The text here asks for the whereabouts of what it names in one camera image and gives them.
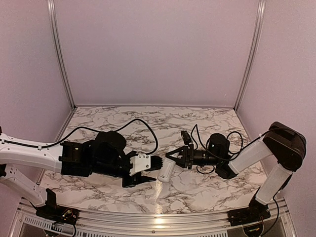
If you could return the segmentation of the white remote control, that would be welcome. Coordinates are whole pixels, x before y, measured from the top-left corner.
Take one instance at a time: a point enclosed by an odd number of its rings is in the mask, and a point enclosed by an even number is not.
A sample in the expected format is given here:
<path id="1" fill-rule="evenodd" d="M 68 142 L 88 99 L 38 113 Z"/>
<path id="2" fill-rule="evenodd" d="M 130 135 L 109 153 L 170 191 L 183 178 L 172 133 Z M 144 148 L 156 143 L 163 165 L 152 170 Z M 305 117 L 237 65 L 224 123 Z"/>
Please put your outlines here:
<path id="1" fill-rule="evenodd" d="M 162 183 L 168 183 L 171 179 L 171 175 L 173 173 L 176 162 L 166 158 L 163 161 L 162 167 L 158 173 L 157 179 Z"/>

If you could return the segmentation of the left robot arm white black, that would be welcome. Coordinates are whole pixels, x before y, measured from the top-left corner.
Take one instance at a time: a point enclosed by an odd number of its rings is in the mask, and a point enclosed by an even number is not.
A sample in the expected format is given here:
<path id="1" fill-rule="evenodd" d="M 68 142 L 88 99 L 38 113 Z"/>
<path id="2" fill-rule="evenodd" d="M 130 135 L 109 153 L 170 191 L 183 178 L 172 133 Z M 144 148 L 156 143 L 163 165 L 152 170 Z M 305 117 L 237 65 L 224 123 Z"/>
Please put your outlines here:
<path id="1" fill-rule="evenodd" d="M 92 173 L 118 177 L 122 187 L 155 181 L 142 173 L 159 170 L 162 158 L 137 151 L 125 153 L 126 139 L 115 131 L 98 132 L 84 143 L 63 140 L 39 143 L 0 135 L 0 181 L 19 192 L 52 220 L 62 216 L 62 208 L 55 202 L 55 193 L 45 190 L 16 168 L 17 165 L 50 170 L 62 175 L 88 177 Z"/>

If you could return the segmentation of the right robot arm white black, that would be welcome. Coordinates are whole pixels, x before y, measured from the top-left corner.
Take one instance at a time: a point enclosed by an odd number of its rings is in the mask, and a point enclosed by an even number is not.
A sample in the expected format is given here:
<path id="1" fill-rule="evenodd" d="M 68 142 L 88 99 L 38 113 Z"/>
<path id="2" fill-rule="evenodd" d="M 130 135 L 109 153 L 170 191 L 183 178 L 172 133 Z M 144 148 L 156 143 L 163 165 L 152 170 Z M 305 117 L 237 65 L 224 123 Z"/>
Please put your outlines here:
<path id="1" fill-rule="evenodd" d="M 270 128 L 247 145 L 241 145 L 237 152 L 230 151 L 229 136 L 212 134 L 204 144 L 196 141 L 186 131 L 181 132 L 184 146 L 166 153 L 166 159 L 158 175 L 158 180 L 169 182 L 174 167 L 191 169 L 212 166 L 219 177 L 229 180 L 257 162 L 273 156 L 277 165 L 272 169 L 245 209 L 244 216 L 255 221 L 264 213 L 270 200 L 282 190 L 303 164 L 307 153 L 306 138 L 299 132 L 274 122 Z"/>

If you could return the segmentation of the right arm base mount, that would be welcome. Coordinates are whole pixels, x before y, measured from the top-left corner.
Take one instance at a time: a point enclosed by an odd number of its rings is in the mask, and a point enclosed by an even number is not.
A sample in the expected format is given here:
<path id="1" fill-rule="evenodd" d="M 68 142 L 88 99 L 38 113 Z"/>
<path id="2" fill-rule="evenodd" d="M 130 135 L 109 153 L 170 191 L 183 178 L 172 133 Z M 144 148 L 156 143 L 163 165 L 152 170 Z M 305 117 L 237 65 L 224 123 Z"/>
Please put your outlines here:
<path id="1" fill-rule="evenodd" d="M 253 222 L 260 222 L 271 217 L 267 206 L 246 207 L 228 211 L 228 220 L 231 226 L 245 225 Z"/>

